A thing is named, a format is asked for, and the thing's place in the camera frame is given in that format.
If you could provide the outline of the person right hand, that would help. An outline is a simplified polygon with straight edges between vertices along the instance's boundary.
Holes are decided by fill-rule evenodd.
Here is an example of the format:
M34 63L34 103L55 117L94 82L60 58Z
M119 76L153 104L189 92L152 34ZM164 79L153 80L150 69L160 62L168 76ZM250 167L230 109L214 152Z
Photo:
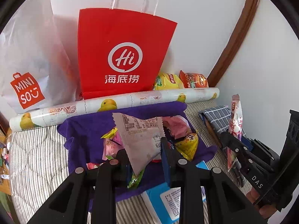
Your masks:
M246 197L253 204L259 198L259 193L254 188L251 188ZM264 205L263 207L256 205L255 208L264 219L270 218L277 211L275 205Z

